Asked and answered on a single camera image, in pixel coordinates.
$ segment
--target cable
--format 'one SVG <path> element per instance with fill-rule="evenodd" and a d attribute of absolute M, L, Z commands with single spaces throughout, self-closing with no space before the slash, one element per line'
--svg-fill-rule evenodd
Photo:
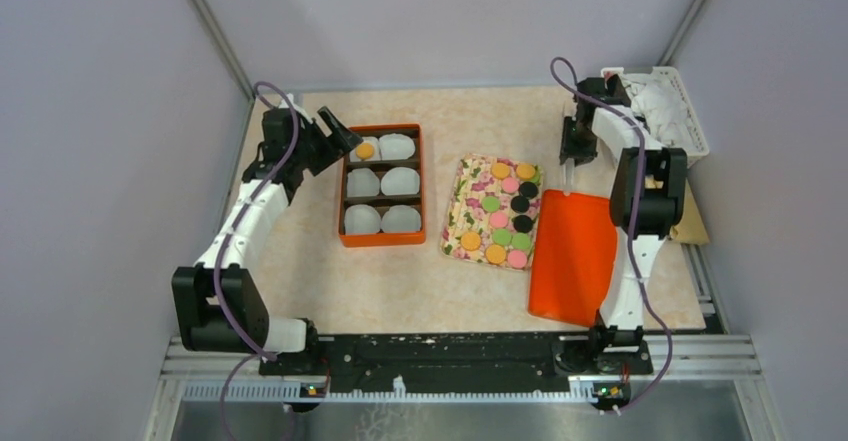
<path fill-rule="evenodd" d="M 274 164 L 273 168 L 271 168 L 271 171 L 269 171 L 268 174 L 265 175 L 264 178 L 262 178 L 262 181 L 259 183 L 259 185 L 256 187 L 256 189 L 254 189 L 253 192 L 250 193 L 250 196 L 245 201 L 244 205 L 241 207 L 239 212 L 236 214 L 235 219 L 233 219 L 233 224 L 230 225 L 230 229 L 228 230 L 227 234 L 224 236 L 224 239 L 221 242 L 221 248 L 218 250 L 217 256 L 215 256 L 215 266 L 212 270 L 212 284 L 215 288 L 215 296 L 218 297 L 218 304 L 219 304 L 219 306 L 221 306 L 221 311 L 224 313 L 224 317 L 227 318 L 227 321 L 230 323 L 230 326 L 232 326 L 232 328 L 236 332 L 236 334 L 238 334 L 239 338 L 241 338 L 241 340 L 245 344 L 247 344 L 250 347 L 250 349 L 252 349 L 256 353 L 256 354 L 251 354 L 251 355 L 246 356 L 244 359 L 239 361 L 238 364 L 236 364 L 236 366 L 233 368 L 233 370 L 230 371 L 230 374 L 227 376 L 226 381 L 224 381 L 224 387 L 221 389 L 221 397 L 219 399 L 220 411 L 221 411 L 221 425 L 224 427 L 224 431 L 226 432 L 227 436 L 233 441 L 235 441 L 236 438 L 235 438 L 235 436 L 233 436 L 233 433 L 230 430 L 230 425 L 227 423 L 227 416 L 226 416 L 226 412 L 225 412 L 226 404 L 224 403 L 224 399 L 226 398 L 227 391 L 229 390 L 229 387 L 230 387 L 230 382 L 233 380 L 233 377 L 235 377 L 236 372 L 239 369 L 241 369 L 241 367 L 244 366 L 248 361 L 250 361 L 254 358 L 260 357 L 260 356 L 267 359 L 268 361 L 276 361 L 277 355 L 274 354 L 274 353 L 269 353 L 269 352 L 265 351 L 264 349 L 262 349 L 261 347 L 259 347 L 259 345 L 256 344 L 256 342 L 254 342 L 253 339 L 250 338 L 250 336 L 247 334 L 247 332 L 244 330 L 244 328 L 242 328 L 241 325 L 239 325 L 238 320 L 236 319 L 235 315 L 233 315 L 233 312 L 230 310 L 230 307 L 227 305 L 227 299 L 224 297 L 224 292 L 221 289 L 221 264 L 224 261 L 224 253 L 226 253 L 227 247 L 230 245 L 230 241 L 232 241 L 233 233 L 236 231 L 236 229 L 238 229 L 239 224 L 241 224 L 242 219 L 244 219 L 244 216 L 247 214 L 247 210 L 250 209 L 250 205 L 253 203 L 253 201 L 256 200 L 256 197 L 259 196 L 259 193 L 262 192 L 262 189 L 264 189 L 265 186 L 272 179 L 274 179 L 274 176 L 276 176 L 277 173 L 280 172 L 280 169 L 283 168 L 283 165 L 285 165 L 286 162 L 291 157 L 292 153 L 294 152 L 294 148 L 297 145 L 297 138 L 298 138 L 298 134 L 300 132 L 300 120 L 299 120 L 298 115 L 297 115 L 297 110 L 295 109 L 294 104 L 291 102 L 291 100 L 288 98 L 288 96 L 286 96 L 286 93 L 284 93 L 280 88 L 276 87 L 275 85 L 273 85 L 273 84 L 271 84 L 267 81 L 259 81 L 259 82 L 257 82 L 256 84 L 253 85 L 253 91 L 256 93 L 256 97 L 259 98 L 260 101 L 262 101 L 266 106 L 268 106 L 271 109 L 275 108 L 276 106 L 274 106 L 273 104 L 268 102 L 268 100 L 265 99 L 264 96 L 259 94 L 259 88 L 263 87 L 263 86 L 274 90 L 277 94 L 279 94 L 283 98 L 283 101 L 286 103 L 286 105 L 288 105 L 289 112 L 291 113 L 291 117 L 292 117 L 292 123 L 294 124 L 293 130 L 292 130 L 292 139 L 291 139 L 291 142 L 289 143 L 289 147 L 286 149 L 286 152 L 283 153 L 283 157 L 280 158 L 280 160 L 277 161 L 276 164 Z M 259 156 L 259 149 L 260 148 L 261 148 L 261 143 L 260 143 L 260 146 L 257 147 L 257 151 L 256 151 L 257 157 Z M 288 437 L 290 437 L 290 433 L 293 431 L 291 429 L 292 428 L 291 423 L 290 423 L 289 428 L 290 429 L 288 429 L 287 432 L 286 432 L 286 438 L 284 438 L 284 439 L 287 439 Z"/>
<path fill-rule="evenodd" d="M 568 66 L 568 69 L 571 71 L 571 78 L 574 80 L 574 88 L 570 87 L 556 72 L 556 63 L 557 61 L 562 61 Z M 642 281 L 642 272 L 639 270 L 639 265 L 636 263 L 636 253 L 633 251 L 633 239 L 636 237 L 636 218 L 639 214 L 639 202 L 642 195 L 642 188 L 645 183 L 645 134 L 642 132 L 642 129 L 639 127 L 639 124 L 631 119 L 626 114 L 621 111 L 615 109 L 614 107 L 604 103 L 603 101 L 599 101 L 591 96 L 585 95 L 577 90 L 577 73 L 574 71 L 574 66 L 565 58 L 561 56 L 557 56 L 551 60 L 551 76 L 554 80 L 566 91 L 573 94 L 574 96 L 586 101 L 587 103 L 594 104 L 595 106 L 606 109 L 607 111 L 615 114 L 619 118 L 623 119 L 628 125 L 630 125 L 633 130 L 636 132 L 636 137 L 639 139 L 639 153 L 636 158 L 636 186 L 635 192 L 636 195 L 633 197 L 633 204 L 630 208 L 630 222 L 627 226 L 627 254 L 630 257 L 630 264 L 633 265 L 633 272 L 636 275 L 636 279 L 639 281 L 639 292 L 642 295 L 642 302 L 645 304 L 645 309 L 648 311 L 648 314 L 651 315 L 652 318 L 660 325 L 665 333 L 666 339 L 668 340 L 668 356 L 665 359 L 665 363 L 663 363 L 663 367 L 657 373 L 657 376 L 648 384 L 648 386 L 639 393 L 635 398 L 633 398 L 627 406 L 623 408 L 618 408 L 616 406 L 615 411 L 621 415 L 623 412 L 631 409 L 633 406 L 638 404 L 642 398 L 645 397 L 648 393 L 654 390 L 654 388 L 659 384 L 660 380 L 665 376 L 668 372 L 668 368 L 671 366 L 671 355 L 672 355 L 672 345 L 674 344 L 671 339 L 671 330 L 668 328 L 668 325 L 657 315 L 654 311 L 654 308 L 651 307 L 651 302 L 648 301 L 648 292 L 645 289 L 645 284 Z"/>
<path fill-rule="evenodd" d="M 286 149 L 286 152 L 283 153 L 283 157 L 280 158 L 279 161 L 277 161 L 277 163 L 274 165 L 273 168 L 271 168 L 271 171 L 267 175 L 265 175 L 265 177 L 262 179 L 256 189 L 254 189 L 253 192 L 250 193 L 250 196 L 244 202 L 239 212 L 236 214 L 235 219 L 233 219 L 233 224 L 227 230 L 227 234 L 224 235 L 224 239 L 221 242 L 221 248 L 218 250 L 218 255 L 215 256 L 215 267 L 212 270 L 212 285 L 215 288 L 215 296 L 218 297 L 218 303 L 221 306 L 221 311 L 224 313 L 224 317 L 227 318 L 227 322 L 230 323 L 230 326 L 233 328 L 236 334 L 238 334 L 239 338 L 241 338 L 244 344 L 248 345 L 250 349 L 253 350 L 253 352 L 262 356 L 268 361 L 276 361 L 276 354 L 269 353 L 262 349 L 258 344 L 256 344 L 255 341 L 253 341 L 253 339 L 250 338 L 244 328 L 239 325 L 238 320 L 236 319 L 233 312 L 230 310 L 230 307 L 227 306 L 227 300 L 224 297 L 224 291 L 223 289 L 221 289 L 221 265 L 224 262 L 224 254 L 227 251 L 227 247 L 230 245 L 230 241 L 232 241 L 233 239 L 233 233 L 238 229 L 239 224 L 241 224 L 242 219 L 244 219 L 244 216 L 247 214 L 247 210 L 250 209 L 251 204 L 253 204 L 253 201 L 255 201 L 256 197 L 259 196 L 259 193 L 262 192 L 262 189 L 264 189 L 265 186 L 272 179 L 274 179 L 274 176 L 276 176 L 277 173 L 280 172 L 280 169 L 282 169 L 283 165 L 286 164 L 286 162 L 291 157 L 292 152 L 294 152 L 294 147 L 297 145 L 297 137 L 300 132 L 300 120 L 298 118 L 297 110 L 295 109 L 294 104 L 291 102 L 288 96 L 286 96 L 286 93 L 284 93 L 282 90 L 280 90 L 280 88 L 274 86 L 273 84 L 267 81 L 259 81 L 254 84 L 253 90 L 256 91 L 257 98 L 259 98 L 263 103 L 265 103 L 265 105 L 270 108 L 274 108 L 275 106 L 268 102 L 268 100 L 265 99 L 264 96 L 259 94 L 259 88 L 263 86 L 274 90 L 277 94 L 282 96 L 283 101 L 285 101 L 285 103 L 288 105 L 289 111 L 291 112 L 292 123 L 294 124 L 292 130 L 292 139 L 289 143 L 289 147 Z"/>
<path fill-rule="evenodd" d="M 226 404 L 224 403 L 224 399 L 227 397 L 227 393 L 230 389 L 230 383 L 233 381 L 233 378 L 235 377 L 236 372 L 238 372 L 238 370 L 241 369 L 242 366 L 247 364 L 248 361 L 250 361 L 252 359 L 256 359 L 257 357 L 259 357 L 258 354 L 249 354 L 249 355 L 245 356 L 244 359 L 239 361 L 238 364 L 236 364 L 236 367 L 234 367 L 233 370 L 230 371 L 230 374 L 227 375 L 227 380 L 224 381 L 224 387 L 221 388 L 221 396 L 218 398 L 219 405 L 220 405 L 220 412 L 221 412 L 221 426 L 223 426 L 223 428 L 224 428 L 224 433 L 226 433 L 227 437 L 232 441 L 237 441 L 237 440 L 236 440 L 236 437 L 233 436 L 232 430 L 230 430 L 229 423 L 227 423 L 227 413 L 225 412 Z M 287 415 L 286 417 L 288 417 L 289 412 L 288 411 L 284 411 L 284 412 Z M 286 428 L 286 432 L 283 433 L 283 440 L 291 439 L 293 434 L 294 434 L 294 421 L 293 421 L 292 418 L 289 418 L 288 427 Z"/>
<path fill-rule="evenodd" d="M 321 362 L 327 364 L 327 377 L 324 379 L 324 397 L 326 398 L 330 394 L 330 362 L 326 358 L 322 359 Z"/>
<path fill-rule="evenodd" d="M 630 366 L 625 362 L 621 365 L 621 384 L 630 382 Z"/>

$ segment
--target orange cutting board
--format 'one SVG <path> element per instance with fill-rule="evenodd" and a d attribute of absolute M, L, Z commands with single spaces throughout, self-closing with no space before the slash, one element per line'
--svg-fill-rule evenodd
<path fill-rule="evenodd" d="M 608 199 L 545 191 L 530 275 L 530 314 L 594 326 L 609 290 L 616 239 Z"/>

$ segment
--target orange box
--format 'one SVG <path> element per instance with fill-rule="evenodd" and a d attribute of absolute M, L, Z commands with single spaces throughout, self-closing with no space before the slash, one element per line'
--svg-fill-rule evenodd
<path fill-rule="evenodd" d="M 424 154 L 421 136 L 421 126 L 417 124 L 387 124 L 377 126 L 351 126 L 351 131 L 360 136 L 380 137 L 386 134 L 403 134 L 412 138 L 415 143 L 415 153 L 408 159 L 397 159 L 388 161 L 351 161 L 350 155 L 344 157 L 342 162 L 341 200 L 339 203 L 338 231 L 342 244 L 348 248 L 364 248 L 370 246 L 399 246 L 404 244 L 422 244 L 427 239 L 427 218 L 424 213 L 424 193 L 426 192 L 426 177 L 424 176 Z M 357 168 L 371 169 L 377 177 L 382 180 L 383 176 L 392 168 L 407 167 L 418 171 L 421 180 L 418 194 L 387 196 L 378 193 L 377 196 L 349 198 L 347 196 L 347 175 Z M 386 213 L 392 206 L 410 206 L 421 214 L 421 230 L 414 233 L 383 233 L 376 234 L 345 234 L 344 215 L 345 210 L 353 205 L 367 204 L 374 207 L 380 216 Z"/>

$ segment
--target round cookie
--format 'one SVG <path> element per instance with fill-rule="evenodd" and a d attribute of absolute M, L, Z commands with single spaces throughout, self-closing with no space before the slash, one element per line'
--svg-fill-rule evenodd
<path fill-rule="evenodd" d="M 460 246 L 466 251 L 476 251 L 482 243 L 483 240 L 480 238 L 480 235 L 473 231 L 469 231 L 459 238 Z"/>
<path fill-rule="evenodd" d="M 524 181 L 530 181 L 536 176 L 536 168 L 532 164 L 521 163 L 515 168 L 515 174 Z"/>
<path fill-rule="evenodd" d="M 536 186 L 536 183 L 525 181 L 518 187 L 518 192 L 525 198 L 533 199 L 539 195 L 539 187 Z"/>
<path fill-rule="evenodd" d="M 371 143 L 362 143 L 353 152 L 359 159 L 367 161 L 374 156 L 374 146 Z"/>
<path fill-rule="evenodd" d="M 492 176 L 497 179 L 504 179 L 509 176 L 509 166 L 503 163 L 495 163 L 492 165 Z"/>
<path fill-rule="evenodd" d="M 483 198 L 481 205 L 483 206 L 483 211 L 486 211 L 487 213 L 494 213 L 501 209 L 501 200 L 494 196 L 486 196 Z"/>
<path fill-rule="evenodd" d="M 518 191 L 518 180 L 515 178 L 506 178 L 501 182 L 501 189 L 507 194 L 512 194 Z"/>
<path fill-rule="evenodd" d="M 522 214 L 512 220 L 512 227 L 519 233 L 529 233 L 533 230 L 533 220 L 530 219 L 530 216 Z"/>
<path fill-rule="evenodd" d="M 512 233 L 504 228 L 496 229 L 492 233 L 492 241 L 501 246 L 509 246 L 509 243 L 512 241 Z"/>
<path fill-rule="evenodd" d="M 506 257 L 506 261 L 511 267 L 522 269 L 524 266 L 527 266 L 527 255 L 522 251 L 510 251 Z"/>
<path fill-rule="evenodd" d="M 524 196 L 516 196 L 510 201 L 509 207 L 516 213 L 526 213 L 530 209 L 530 200 Z"/>
<path fill-rule="evenodd" d="M 509 224 L 509 217 L 503 211 L 492 213 L 489 216 L 489 226 L 493 228 L 505 228 Z"/>
<path fill-rule="evenodd" d="M 527 233 L 515 233 L 512 235 L 512 247 L 515 249 L 527 251 L 530 249 L 530 246 L 532 244 L 533 241 L 530 239 L 530 235 L 528 235 Z"/>
<path fill-rule="evenodd" d="M 486 260 L 491 264 L 501 264 L 506 261 L 506 250 L 503 246 L 493 244 L 486 248 Z"/>

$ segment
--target white basket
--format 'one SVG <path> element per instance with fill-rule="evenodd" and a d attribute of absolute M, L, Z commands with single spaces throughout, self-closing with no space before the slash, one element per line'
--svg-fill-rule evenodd
<path fill-rule="evenodd" d="M 689 101 L 689 95 L 686 94 L 686 88 L 683 87 L 683 80 L 680 79 L 680 73 L 676 69 L 668 66 L 654 66 L 653 68 L 604 68 L 601 70 L 601 76 L 605 78 L 608 74 L 628 73 L 650 73 L 668 78 L 672 86 L 677 88 L 677 92 L 680 93 L 680 97 L 686 103 L 686 110 L 689 112 L 689 117 L 684 120 L 684 124 L 686 124 L 686 129 L 689 130 L 689 135 L 692 136 L 692 142 L 695 144 L 694 152 L 686 151 L 689 167 L 699 159 L 705 158 L 710 154 L 710 148 L 707 146 L 707 138 L 704 136 L 704 130 L 701 129 L 701 123 L 698 122 L 698 115 L 695 114 L 695 108 L 692 107 L 692 103 Z"/>

